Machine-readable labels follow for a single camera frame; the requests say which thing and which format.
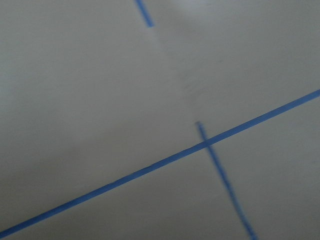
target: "gray surface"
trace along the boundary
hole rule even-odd
[[[320,88],[319,1],[3,0],[0,230]],[[317,239],[319,99],[215,148],[260,239]],[[7,239],[248,239],[204,151]]]

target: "blue line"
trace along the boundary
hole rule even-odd
[[[218,155],[215,153],[214,148],[208,143],[208,138],[207,138],[204,126],[200,122],[197,122],[196,124],[198,126],[202,140],[207,144],[207,150],[212,158],[212,161],[213,161],[218,173],[220,174],[220,177],[221,177],[221,179],[224,183],[224,186],[225,186],[226,190],[228,191],[229,197],[232,201],[233,207],[234,207],[236,213],[238,214],[246,232],[250,236],[251,240],[258,240],[258,237],[255,234],[254,229],[250,225],[250,223],[249,223],[249,221],[248,221],[248,219],[247,219],[247,217],[246,217],[246,215],[245,215],[245,213],[244,213],[244,211],[243,211],[243,209],[237,199],[236,193],[235,193],[235,191],[234,191],[234,189],[228,179],[227,173],[219,161]]]
[[[270,111],[268,113],[265,113],[265,114],[263,114],[261,116],[258,116],[255,119],[247,121],[247,122],[245,122],[245,123],[243,123],[243,124],[241,124],[239,126],[236,126],[236,127],[232,128],[230,130],[227,130],[227,131],[225,131],[223,133],[220,133],[217,136],[209,138],[206,142],[200,142],[200,143],[198,143],[198,144],[196,144],[196,145],[194,145],[194,146],[192,146],[190,148],[182,150],[182,151],[180,151],[180,152],[178,152],[178,153],[176,153],[176,154],[174,154],[172,156],[169,156],[169,157],[167,157],[165,159],[162,159],[162,160],[160,160],[160,161],[158,161],[158,162],[156,162],[156,163],[154,163],[154,164],[152,164],[150,166],[147,166],[147,167],[145,167],[143,169],[140,169],[140,170],[138,170],[138,171],[136,171],[136,172],[134,172],[134,173],[132,173],[130,175],[122,177],[122,178],[120,178],[120,179],[118,179],[118,180],[116,180],[116,181],[114,181],[112,183],[109,183],[109,184],[107,184],[105,186],[102,186],[102,187],[96,189],[96,190],[93,190],[93,191],[91,191],[91,192],[89,192],[89,193],[87,193],[87,194],[85,194],[83,196],[80,196],[80,197],[78,197],[76,199],[68,201],[68,202],[66,202],[66,203],[64,203],[64,204],[62,204],[60,206],[57,206],[57,207],[55,207],[55,208],[53,208],[53,209],[51,209],[49,211],[46,211],[46,212],[44,212],[44,213],[42,213],[42,214],[40,214],[38,216],[30,218],[29,220],[26,220],[26,221],[21,222],[21,223],[15,225],[13,227],[10,227],[10,228],[6,229],[4,231],[1,231],[0,232],[0,239],[6,237],[8,235],[11,235],[13,233],[16,233],[16,232],[18,232],[18,231],[20,231],[20,230],[22,230],[24,228],[27,228],[27,227],[29,227],[29,226],[31,226],[33,224],[36,224],[36,223],[38,223],[38,222],[40,222],[42,220],[50,218],[50,217],[52,217],[52,216],[54,216],[54,215],[56,215],[58,213],[61,213],[61,212],[65,211],[65,210],[67,210],[69,208],[72,208],[72,207],[74,207],[74,206],[76,206],[76,205],[78,205],[80,203],[83,203],[83,202],[85,202],[87,200],[90,200],[90,199],[92,199],[92,198],[94,198],[94,197],[96,197],[98,195],[101,195],[101,194],[103,194],[105,192],[108,192],[108,191],[110,191],[110,190],[112,190],[114,188],[117,188],[117,187],[119,187],[119,186],[121,186],[121,185],[123,185],[123,184],[125,184],[125,183],[127,183],[127,182],[129,182],[131,180],[133,180],[133,179],[139,178],[139,177],[141,177],[141,176],[143,176],[145,174],[148,174],[148,173],[150,173],[152,171],[155,171],[155,170],[157,170],[157,169],[159,169],[159,168],[161,168],[161,167],[163,167],[165,165],[168,165],[168,164],[170,164],[170,163],[172,163],[174,161],[177,161],[177,160],[179,160],[181,158],[184,158],[184,157],[186,157],[188,155],[191,155],[191,154],[193,154],[193,153],[195,153],[195,152],[197,152],[199,150],[202,150],[202,149],[206,148],[208,144],[210,144],[210,145],[215,144],[215,143],[217,143],[217,142],[219,142],[221,140],[224,140],[224,139],[226,139],[226,138],[228,138],[228,137],[230,137],[232,135],[235,135],[235,134],[237,134],[237,133],[239,133],[241,131],[244,131],[244,130],[250,128],[250,127],[253,127],[254,125],[262,123],[262,122],[264,122],[264,121],[266,121],[266,120],[268,120],[270,118],[273,118],[273,117],[275,117],[275,116],[277,116],[279,114],[282,114],[282,113],[284,113],[284,112],[286,112],[286,111],[288,111],[288,110],[290,110],[292,108],[295,108],[295,107],[297,107],[297,106],[299,106],[301,104],[304,104],[304,103],[306,103],[308,101],[311,101],[312,99],[315,99],[317,97],[320,97],[320,89],[317,90],[317,91],[314,91],[314,92],[312,92],[312,93],[310,93],[310,94],[308,94],[306,96],[303,96],[303,97],[301,97],[301,98],[299,98],[297,100],[289,102],[289,103],[287,103],[287,104],[285,104],[285,105],[283,105],[281,107],[278,107],[275,110],[272,110],[272,111]]]
[[[135,0],[144,20],[145,24],[148,26],[148,28],[152,28],[154,26],[154,22],[152,21],[152,18],[147,10],[146,5],[144,4],[143,0]]]

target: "diagonal blue line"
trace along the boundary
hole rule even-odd
[[[228,179],[227,173],[224,170],[221,162],[219,161],[218,155],[215,153],[214,148],[208,143],[208,138],[207,138],[207,134],[206,134],[204,126],[201,124],[201,122],[197,122],[196,124],[198,126],[198,130],[200,132],[202,140],[205,143],[207,143],[208,153],[212,158],[212,161],[213,161],[213,163],[214,163],[214,165],[215,165],[215,167],[221,177],[221,180],[222,180],[228,194],[229,194],[229,197],[230,197],[230,200],[233,204],[233,207],[234,207],[238,217],[240,218],[247,234],[250,236],[251,240],[258,240],[258,237],[255,234],[254,229],[252,228],[251,224],[249,223],[249,221],[248,221],[248,219],[247,219],[247,217],[246,217],[246,215],[245,215],[245,213],[244,213],[244,211],[238,201],[236,193],[235,193],[235,191],[234,191],[234,189]]]
[[[10,228],[8,228],[6,230],[3,230],[3,231],[0,232],[0,239],[6,237],[8,235],[11,235],[13,233],[16,233],[16,232],[18,232],[18,231],[20,231],[20,230],[22,230],[24,228],[27,228],[27,227],[29,227],[29,226],[31,226],[33,224],[36,224],[36,223],[38,223],[40,221],[43,221],[43,220],[45,220],[47,218],[50,218],[50,217],[52,217],[52,216],[54,216],[54,215],[56,215],[58,213],[61,213],[61,212],[65,211],[65,210],[67,210],[69,208],[72,208],[72,207],[74,207],[74,206],[76,206],[76,205],[78,205],[80,203],[83,203],[83,202],[85,202],[87,200],[90,200],[90,199],[92,199],[92,198],[94,198],[94,197],[96,197],[98,195],[101,195],[101,194],[103,194],[105,192],[108,192],[108,191],[110,191],[110,190],[112,190],[114,188],[117,188],[117,187],[119,187],[119,186],[121,186],[121,185],[123,185],[123,184],[125,184],[125,183],[127,183],[127,182],[129,182],[131,180],[133,180],[133,179],[139,178],[139,177],[141,177],[141,176],[143,176],[145,174],[148,174],[148,173],[150,173],[152,171],[155,171],[155,170],[157,170],[157,169],[159,169],[159,168],[161,168],[161,167],[163,167],[165,165],[168,165],[168,164],[170,164],[170,163],[172,163],[174,161],[177,161],[177,160],[179,160],[181,158],[184,158],[184,157],[186,157],[188,155],[191,155],[191,154],[193,154],[193,153],[195,153],[195,152],[197,152],[199,150],[202,150],[202,149],[206,148],[208,144],[210,144],[210,145],[215,144],[215,143],[217,143],[217,142],[219,142],[221,140],[224,140],[224,139],[226,139],[226,138],[228,138],[228,137],[230,137],[232,135],[235,135],[235,134],[237,134],[237,133],[239,133],[241,131],[244,131],[244,130],[246,130],[248,128],[251,128],[251,127],[253,127],[253,126],[257,125],[257,124],[260,124],[260,123],[262,123],[262,122],[264,122],[264,121],[266,121],[266,120],[268,120],[270,118],[273,118],[273,117],[275,117],[275,116],[277,116],[279,114],[282,114],[282,113],[284,113],[284,112],[286,112],[286,111],[288,111],[290,109],[293,109],[293,108],[295,108],[295,107],[297,107],[297,106],[299,106],[301,104],[304,104],[304,103],[306,103],[308,101],[311,101],[311,100],[313,100],[313,99],[315,99],[317,97],[320,97],[320,89],[317,90],[317,91],[314,91],[312,93],[309,93],[308,95],[305,95],[305,96],[303,96],[303,97],[301,97],[301,98],[299,98],[297,100],[289,102],[289,103],[287,103],[287,104],[285,104],[285,105],[283,105],[281,107],[278,107],[278,108],[276,108],[276,109],[274,109],[272,111],[269,111],[269,112],[267,112],[267,113],[265,113],[265,114],[263,114],[261,116],[258,116],[256,118],[250,120],[250,121],[247,121],[247,122],[245,122],[245,123],[243,123],[243,124],[241,124],[239,126],[236,126],[236,127],[232,128],[230,130],[227,130],[227,131],[225,131],[223,133],[220,133],[220,134],[218,134],[218,135],[216,135],[216,136],[214,136],[212,138],[209,138],[206,142],[200,142],[200,143],[198,143],[198,144],[196,144],[196,145],[194,145],[194,146],[192,146],[190,148],[187,148],[187,149],[182,150],[182,151],[180,151],[180,152],[178,152],[176,154],[173,154],[172,156],[169,156],[169,157],[167,157],[165,159],[162,159],[162,160],[160,160],[160,161],[158,161],[158,162],[156,162],[156,163],[154,163],[154,164],[152,164],[150,166],[147,166],[147,167],[145,167],[143,169],[140,169],[140,170],[138,170],[138,171],[136,171],[134,173],[131,173],[130,175],[124,176],[124,177],[122,177],[122,178],[120,178],[120,179],[118,179],[118,180],[116,180],[116,181],[114,181],[112,183],[104,185],[104,186],[102,186],[102,187],[100,187],[100,188],[98,188],[96,190],[93,190],[93,191],[91,191],[91,192],[89,192],[89,193],[87,193],[85,195],[82,195],[82,196],[80,196],[78,198],[75,198],[75,199],[73,199],[71,201],[68,201],[68,202],[66,202],[66,203],[64,203],[64,204],[62,204],[60,206],[57,206],[57,207],[55,207],[55,208],[53,208],[53,209],[51,209],[49,211],[46,211],[46,212],[44,212],[44,213],[42,213],[42,214],[40,214],[38,216],[35,216],[35,217],[30,218],[30,219],[28,219],[28,220],[26,220],[24,222],[21,222],[21,223],[15,225],[15,226],[12,226],[12,227],[10,227]]]
[[[148,26],[148,28],[152,28],[154,26],[154,22],[152,21],[152,18],[147,10],[146,5],[144,4],[143,0],[135,0],[141,15],[145,21],[145,24]]]

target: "floor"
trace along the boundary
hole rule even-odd
[[[0,231],[320,89],[317,0],[0,2]],[[320,98],[214,145],[260,240],[320,235]],[[206,150],[8,240],[248,240]]]

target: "blue stripe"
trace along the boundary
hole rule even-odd
[[[154,22],[152,21],[152,18],[148,13],[147,7],[143,0],[135,0],[135,2],[144,18],[145,24],[148,26],[148,28],[152,28],[154,26]]]
[[[207,138],[207,135],[206,135],[206,131],[205,131],[205,128],[204,126],[200,123],[200,122],[197,122],[197,126],[198,126],[198,129],[199,129],[199,132],[200,132],[200,135],[202,137],[202,140],[207,144],[207,150],[209,152],[209,155],[211,156],[212,158],[212,161],[222,179],[222,182],[229,194],[229,197],[231,199],[231,202],[233,204],[233,207],[236,211],[236,213],[238,214],[238,217],[240,218],[247,234],[250,236],[250,239],[251,240],[258,240],[258,237],[257,235],[255,234],[255,231],[254,229],[252,228],[252,226],[250,225],[238,199],[237,199],[237,196],[236,196],[236,193],[228,179],[228,176],[227,176],[227,173],[225,172],[222,164],[220,163],[219,161],[219,158],[218,158],[218,155],[215,153],[214,151],[214,148],[210,145],[210,143],[208,143],[208,138]]]
[[[177,160],[179,160],[181,158],[184,158],[184,157],[186,157],[188,155],[191,155],[191,154],[193,154],[193,153],[195,153],[195,152],[197,152],[197,151],[199,151],[201,149],[206,148],[208,144],[210,144],[210,145],[215,144],[215,143],[217,143],[217,142],[219,142],[219,141],[221,141],[223,139],[226,139],[226,138],[228,138],[228,137],[230,137],[232,135],[235,135],[235,134],[237,134],[237,133],[239,133],[241,131],[244,131],[244,130],[246,130],[246,129],[254,126],[254,125],[262,123],[262,122],[264,122],[264,121],[266,121],[266,120],[268,120],[270,118],[273,118],[273,117],[275,117],[275,116],[277,116],[279,114],[282,114],[282,113],[284,113],[284,112],[286,112],[286,111],[288,111],[288,110],[290,110],[292,108],[295,108],[295,107],[297,107],[297,106],[299,106],[301,104],[304,104],[304,103],[306,103],[308,101],[311,101],[312,99],[315,99],[317,97],[320,97],[320,89],[317,90],[317,91],[314,91],[314,92],[312,92],[312,93],[310,93],[310,94],[308,94],[306,96],[303,96],[303,97],[301,97],[301,98],[299,98],[297,100],[289,102],[289,103],[287,103],[287,104],[285,104],[285,105],[283,105],[281,107],[278,107],[275,110],[272,110],[272,111],[270,111],[268,113],[265,113],[265,114],[255,118],[253,120],[247,121],[247,122],[245,122],[245,123],[243,123],[243,124],[241,124],[239,126],[236,126],[236,127],[232,128],[230,130],[227,130],[227,131],[225,131],[225,132],[223,132],[223,133],[221,133],[221,134],[219,134],[217,136],[209,138],[206,142],[200,142],[200,143],[198,143],[198,144],[196,144],[196,145],[194,145],[194,146],[192,146],[192,147],[190,147],[188,149],[182,150],[182,151],[180,151],[180,152],[178,152],[178,153],[176,153],[176,154],[174,154],[172,156],[169,156],[169,157],[167,157],[165,159],[162,159],[162,160],[160,160],[160,161],[158,161],[158,162],[156,162],[156,163],[154,163],[154,164],[152,164],[150,166],[147,166],[147,167],[145,167],[143,169],[140,169],[140,170],[138,170],[138,171],[136,171],[136,172],[134,172],[134,173],[132,173],[130,175],[122,177],[122,178],[120,178],[120,179],[118,179],[118,180],[116,180],[116,181],[114,181],[112,183],[109,183],[109,184],[107,184],[105,186],[102,186],[102,187],[96,189],[96,190],[93,190],[93,191],[91,191],[91,192],[89,192],[89,193],[87,193],[87,194],[85,194],[83,196],[80,196],[80,197],[78,197],[76,199],[68,201],[68,202],[66,202],[66,203],[64,203],[64,204],[62,204],[60,206],[57,206],[56,208],[53,208],[53,209],[51,209],[49,211],[46,211],[46,212],[44,212],[44,213],[42,213],[42,214],[40,214],[38,216],[30,218],[29,220],[26,220],[26,221],[24,221],[22,223],[19,223],[19,224],[13,226],[13,227],[10,227],[10,228],[0,232],[0,239],[6,237],[8,235],[11,235],[11,234],[13,234],[15,232],[18,232],[19,230],[27,228],[27,227],[29,227],[29,226],[31,226],[33,224],[36,224],[36,223],[38,223],[38,222],[40,222],[42,220],[50,218],[50,217],[52,217],[52,216],[54,216],[54,215],[56,215],[58,213],[61,213],[61,212],[65,211],[65,210],[67,210],[69,208],[72,208],[72,207],[74,207],[74,206],[76,206],[76,205],[78,205],[80,203],[83,203],[83,202],[85,202],[85,201],[87,201],[89,199],[92,199],[92,198],[94,198],[94,197],[96,197],[98,195],[101,195],[101,194],[103,194],[105,192],[108,192],[108,191],[110,191],[110,190],[112,190],[114,188],[117,188],[117,187],[119,187],[119,186],[121,186],[121,185],[123,185],[123,184],[125,184],[125,183],[127,183],[127,182],[129,182],[131,180],[133,180],[133,179],[139,178],[139,177],[141,177],[141,176],[143,176],[143,175],[145,175],[147,173],[155,171],[155,170],[157,170],[157,169],[159,169],[159,168],[161,168],[161,167],[163,167],[165,165],[168,165],[168,164],[170,164],[170,163],[172,163],[174,161],[177,161]]]

